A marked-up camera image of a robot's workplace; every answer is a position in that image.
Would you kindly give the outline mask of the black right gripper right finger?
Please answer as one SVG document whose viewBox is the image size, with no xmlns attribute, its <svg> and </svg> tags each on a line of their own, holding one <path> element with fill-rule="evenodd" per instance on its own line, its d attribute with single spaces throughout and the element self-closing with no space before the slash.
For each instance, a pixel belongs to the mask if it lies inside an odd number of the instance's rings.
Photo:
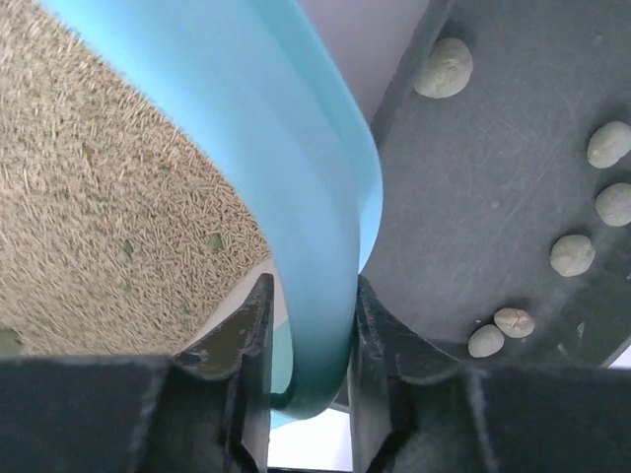
<svg viewBox="0 0 631 473">
<path fill-rule="evenodd" d="M 348 370 L 356 472 L 470 472 L 473 433 L 457 361 L 358 283 Z"/>
</svg>

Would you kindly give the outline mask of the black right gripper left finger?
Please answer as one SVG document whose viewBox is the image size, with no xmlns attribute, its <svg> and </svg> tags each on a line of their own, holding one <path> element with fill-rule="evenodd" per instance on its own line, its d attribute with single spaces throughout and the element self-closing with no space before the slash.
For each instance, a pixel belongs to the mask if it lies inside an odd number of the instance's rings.
<svg viewBox="0 0 631 473">
<path fill-rule="evenodd" d="M 178 472 L 265 472 L 274 281 L 263 274 L 227 320 L 178 358 Z"/>
</svg>

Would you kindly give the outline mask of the teal plastic litter box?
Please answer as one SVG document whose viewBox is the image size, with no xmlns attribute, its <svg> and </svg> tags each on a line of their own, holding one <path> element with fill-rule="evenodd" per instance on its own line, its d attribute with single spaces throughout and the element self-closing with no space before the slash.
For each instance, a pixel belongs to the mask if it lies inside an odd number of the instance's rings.
<svg viewBox="0 0 631 473">
<path fill-rule="evenodd" d="M 254 215 L 288 319 L 272 406 L 303 420 L 345 376 L 382 217 L 370 129 L 295 1 L 47 1 L 204 152 Z"/>
</svg>

